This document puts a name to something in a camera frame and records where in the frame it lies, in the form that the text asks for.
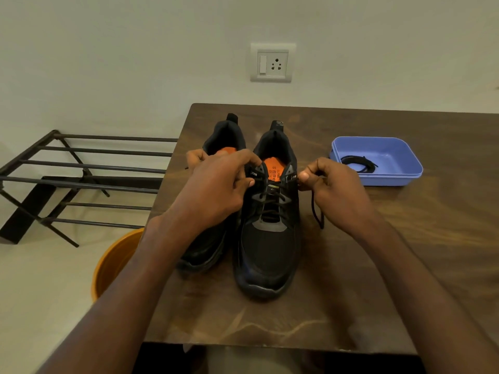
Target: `metal shoe rack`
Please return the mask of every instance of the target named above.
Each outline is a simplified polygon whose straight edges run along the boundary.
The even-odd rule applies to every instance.
[[[67,206],[85,206],[85,207],[104,207],[115,209],[127,210],[151,210],[151,207],[145,206],[127,206],[115,204],[102,204],[102,203],[81,203],[72,202],[73,198],[78,194],[80,189],[96,189],[100,190],[109,197],[108,190],[116,191],[129,191],[133,193],[150,193],[157,194],[161,185],[162,178],[154,177],[122,177],[122,176],[94,176],[91,169],[109,169],[109,170],[122,170],[130,172],[142,173],[158,173],[165,174],[164,169],[152,168],[137,168],[131,166],[116,166],[116,165],[96,165],[84,164],[83,161],[76,154],[77,152],[90,152],[90,153],[104,153],[104,154],[118,154],[118,155],[135,155],[135,156],[161,156],[171,157],[170,152],[157,152],[157,151],[137,151],[137,150],[103,150],[103,149],[89,149],[89,148],[73,148],[66,141],[67,138],[77,139],[101,139],[101,140],[114,140],[114,141],[135,141],[135,142],[177,142],[178,139],[174,138],[143,138],[143,137],[116,137],[116,136],[100,136],[100,135],[71,135],[60,133],[58,130],[53,130],[41,138],[38,142],[33,144],[27,150],[23,151],[20,155],[12,159],[9,163],[0,168],[0,195],[13,203],[17,209],[12,214],[10,219],[0,229],[0,243],[17,244],[27,232],[34,220],[46,226],[51,231],[65,239],[67,242],[75,247],[78,243],[70,239],[52,224],[53,222],[73,223],[73,224],[86,224],[93,226],[105,227],[122,227],[122,228],[142,228],[143,226],[121,224],[121,223],[106,223],[94,222],[87,220],[76,219],[61,219],[60,213],[64,211]],[[58,140],[62,143],[62,147],[48,146],[52,141]],[[41,150],[52,151],[66,151],[71,154],[76,163],[60,163],[60,162],[47,162],[30,160],[33,155]],[[37,178],[24,178],[24,177],[10,177],[9,175],[23,164],[35,165],[50,165],[50,166],[63,166],[70,168],[82,168],[83,174],[81,177],[63,177],[63,176],[43,176],[41,179]],[[4,181],[12,182],[27,182],[35,183],[36,186],[24,199],[19,202],[3,188]],[[46,216],[40,217],[39,213],[49,201],[50,197],[54,194],[56,188],[70,188],[70,191],[65,197],[54,207],[54,209]]]

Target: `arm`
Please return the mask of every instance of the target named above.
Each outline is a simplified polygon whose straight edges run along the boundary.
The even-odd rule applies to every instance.
[[[131,372],[166,280],[194,238],[242,206],[249,150],[188,153],[191,177],[172,206],[149,221],[133,257],[38,373]]]
[[[497,346],[374,209],[354,170],[320,158],[298,177],[328,220],[371,257],[428,372],[499,371]]]

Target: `forearm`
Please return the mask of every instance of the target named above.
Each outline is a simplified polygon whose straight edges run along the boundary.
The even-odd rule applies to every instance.
[[[190,243],[187,220],[168,212],[149,223],[119,276],[40,373],[131,372],[166,280]]]
[[[497,372],[497,346],[381,217],[354,236],[385,281],[429,372]]]

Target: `wooden table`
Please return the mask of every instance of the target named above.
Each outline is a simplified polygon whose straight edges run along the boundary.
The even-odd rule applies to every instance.
[[[338,136],[405,140],[424,167],[422,177],[404,188],[367,188],[369,195],[499,343],[498,115],[193,104],[151,217],[163,213],[187,181],[186,151],[200,148],[228,112],[239,116],[249,149],[273,119],[283,121],[298,169],[328,156]],[[303,257],[281,298],[260,303],[245,297],[229,253],[208,273],[171,277],[146,340],[415,352],[362,248],[328,222],[319,230],[310,194],[300,194],[300,211]]]

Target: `shoe heel tab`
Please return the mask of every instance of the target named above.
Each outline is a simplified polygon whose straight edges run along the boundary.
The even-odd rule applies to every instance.
[[[227,120],[231,121],[231,122],[234,122],[236,125],[238,124],[238,117],[237,117],[237,115],[235,115],[235,114],[233,114],[231,112],[227,114]]]
[[[272,121],[271,130],[278,130],[284,132],[284,123],[281,121]]]

